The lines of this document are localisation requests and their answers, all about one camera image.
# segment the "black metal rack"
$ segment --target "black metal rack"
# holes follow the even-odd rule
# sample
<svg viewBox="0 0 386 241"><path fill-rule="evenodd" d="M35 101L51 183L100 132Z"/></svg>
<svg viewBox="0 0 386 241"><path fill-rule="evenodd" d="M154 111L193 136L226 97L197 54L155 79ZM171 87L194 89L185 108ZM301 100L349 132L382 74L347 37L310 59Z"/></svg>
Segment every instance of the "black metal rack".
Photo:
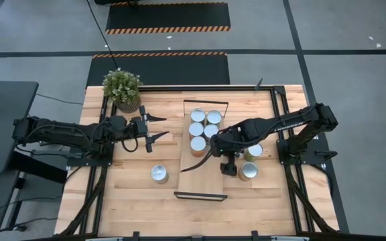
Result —
<svg viewBox="0 0 386 241"><path fill-rule="evenodd" d="M155 91L269 91L273 106L273 111L275 116L280 116L279 108L277 104L277 95L281 96L283 111L284 114L289 112L287 97L285 95L284 86L142 86L140 88L141 92L155 92ZM104 98L103 104L101 107L101 115L100 122L105 118L107 112L108 99ZM112 106L111 116L115 115L116 107ZM292 129L288 131L289 135L293 135L294 132ZM284 139L283 131L278 132L279 140ZM252 230L251 236L183 236L183 237L140 237L139 232L134 232L132 237L114 237L114 238L106 238L106 241L126 241L126 240L191 240L191 241L199 241L199 240L386 240L386 237L383 236L368 236L368 235L355 235L355 234L343 234L340 232L329 232L328 230L323 230L323 232L318 233L314 231L314 222L312 220L312 216L317 218L318 213L315 211L313 206L308 201L308 194L306 193L306 186L304 182L303 172L301 163L296 165L296 172L298 176L298 185L297 190L294 190L292 184L290 182L294 181L291 166L290 164L283 165L285 170L285 177L287 179L288 191L289 191L289 200L292 207L292 215L294 221L294 227L296 230L295 236L260 236L257 231ZM105 191L105 179L107 177L108 167L102 167L101 175L97 184L93 187L93 183L96 176L96 167L90 168L90 174L88 178L88 185L86 190L86 198L84 201L83 207L80 209L79 213L75 217L75 219L70 223L70 225L65 229L65 231L61 232L50 238L40 238L30 241L53 241L53 240L69 240L69 241L84 241L84 240L98 240L98 230L99 230L99 222L101 219L101 211L103 206L103 196ZM306 220L308 225L308 232L304 232L302 230L302 225L300 223L300 215L298 204L296 201L296 196L303 203L305 207ZM91 207L91 204L97 198L96 201L96 210L94 213L92 232L86 233L86 225L87 225L87 217L88 210ZM79 233L74 234L77 227L80 226Z"/></svg>

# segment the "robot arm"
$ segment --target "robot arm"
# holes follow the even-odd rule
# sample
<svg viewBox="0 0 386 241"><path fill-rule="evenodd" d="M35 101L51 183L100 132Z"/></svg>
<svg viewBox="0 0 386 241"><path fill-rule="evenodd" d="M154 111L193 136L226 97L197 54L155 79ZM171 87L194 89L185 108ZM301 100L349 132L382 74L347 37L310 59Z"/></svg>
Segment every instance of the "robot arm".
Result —
<svg viewBox="0 0 386 241"><path fill-rule="evenodd" d="M223 174L236 175L237 168L234 164L234 156L237 153L258 144L272 133L301 125L307 126L299 135L292 136L287 140L287 153L290 155L301 155L306 149L308 141L321 131L332 131L338 125L338 122L330 107L323 104L315 104L270 119L250 118L213 135L210 140L209 154L215 157L228 156L229 163L222 164L221 171ZM198 164L182 171L190 171L200 167L210 157L209 154Z"/></svg>
<svg viewBox="0 0 386 241"><path fill-rule="evenodd" d="M151 144L167 132L149 137L147 122L165 119L146 114L144 106L140 106L140 114L141 117L133 117L129 123L123 116L111 116L102 123L91 125L61 123L33 116L14 121L13 138L22 145L45 141L76 147L89 157L99 157L104 154L107 143L121 141L126 149L123 141L145 137L147 152L152 152Z"/></svg>

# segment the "silver can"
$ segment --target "silver can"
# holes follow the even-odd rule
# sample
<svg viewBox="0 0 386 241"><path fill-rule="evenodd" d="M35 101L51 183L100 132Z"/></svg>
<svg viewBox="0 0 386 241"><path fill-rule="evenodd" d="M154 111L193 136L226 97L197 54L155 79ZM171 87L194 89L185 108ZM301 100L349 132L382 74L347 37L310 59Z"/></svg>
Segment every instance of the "silver can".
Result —
<svg viewBox="0 0 386 241"><path fill-rule="evenodd" d="M191 139L194 137L200 137L204 133L204 126L200 123L192 123L188 127L188 136Z"/></svg>
<svg viewBox="0 0 386 241"><path fill-rule="evenodd" d="M220 123L221 123L221 113L219 113L218 111L216 110L212 110L210 111L207 115L206 115L206 122L208 124L214 124L216 126L218 126L220 128Z"/></svg>
<svg viewBox="0 0 386 241"><path fill-rule="evenodd" d="M202 125L205 125L205 112L202 109L196 108L192 111L190 119L192 122L199 122Z"/></svg>
<svg viewBox="0 0 386 241"><path fill-rule="evenodd" d="M260 144L248 147L244 151L244 158L247 161L255 161L263 154L263 147Z"/></svg>
<svg viewBox="0 0 386 241"><path fill-rule="evenodd" d="M205 127L205 139L207 142L209 142L209 140L211 139L211 137L215 134L217 134L218 132L218 126L214 125L214 124L210 124L210 125L207 125Z"/></svg>
<svg viewBox="0 0 386 241"><path fill-rule="evenodd" d="M206 141L203 137L194 137L190 141L190 150L195 157L201 157L205 154Z"/></svg>
<svg viewBox="0 0 386 241"><path fill-rule="evenodd" d="M257 176L259 169L254 163L246 162L242 165L241 170L238 170L239 179L242 181L249 181L251 178Z"/></svg>
<svg viewBox="0 0 386 241"><path fill-rule="evenodd" d="M158 184L164 184L168 181L169 175L163 165L156 165L151 169L151 177Z"/></svg>

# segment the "wooden table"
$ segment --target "wooden table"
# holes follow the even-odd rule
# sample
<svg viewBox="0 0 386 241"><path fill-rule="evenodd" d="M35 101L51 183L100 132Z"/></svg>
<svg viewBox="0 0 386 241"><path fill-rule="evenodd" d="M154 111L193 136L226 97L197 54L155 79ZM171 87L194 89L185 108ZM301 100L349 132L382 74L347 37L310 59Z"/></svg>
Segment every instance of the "wooden table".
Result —
<svg viewBox="0 0 386 241"><path fill-rule="evenodd" d="M300 85L285 86L290 111L306 104ZM252 230L259 235L295 234L290 199L283 166L279 164L275 142L269 135L261 142L264 154L256 161L258 176L251 181L224 175L223 202L177 199L183 131L183 100L228 101L224 125L227 127L246 118L274 117L269 91L170 91L143 92L146 111L166 121L149 124L151 134L169 131L153 145L153 153L145 151L144 140L138 150L126 152L115 145L113 165L108 170L102 207L99 236L249 236ZM103 101L101 87L88 87L80 124L99 121ZM281 99L278 99L282 113ZM138 116L123 114L126 118ZM164 165L169 173L166 184L156 184L150 177L155 165ZM55 233L63 231L84 202L89 167L83 167L66 183ZM312 205L334 229L338 228L326 176L312 167L304 166L304 178ZM306 229L303 207L298 201L302 226ZM94 207L89 212L91 230Z"/></svg>

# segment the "concrete floor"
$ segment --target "concrete floor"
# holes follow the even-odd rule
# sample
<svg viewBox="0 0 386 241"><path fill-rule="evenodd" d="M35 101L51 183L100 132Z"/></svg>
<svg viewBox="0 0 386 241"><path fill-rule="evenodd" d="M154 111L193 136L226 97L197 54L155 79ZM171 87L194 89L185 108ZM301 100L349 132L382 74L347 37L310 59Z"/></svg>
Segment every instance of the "concrete floor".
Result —
<svg viewBox="0 0 386 241"><path fill-rule="evenodd" d="M155 0L153 2L173 0ZM232 29L222 33L110 35L113 50L293 50L282 0L228 0ZM290 0L304 50L386 49L386 1ZM109 7L91 3L102 27ZM5 0L0 52L106 50L85 0ZM386 235L386 55L305 56L318 102L339 127L327 135L349 226L354 234ZM304 84L296 55L232 54L231 84ZM0 80L40 83L38 92L82 102L91 57L0 58ZM78 122L81 106L36 97L31 115ZM58 204L30 203L19 222L56 217ZM0 240L48 237L55 222L30 224Z"/></svg>

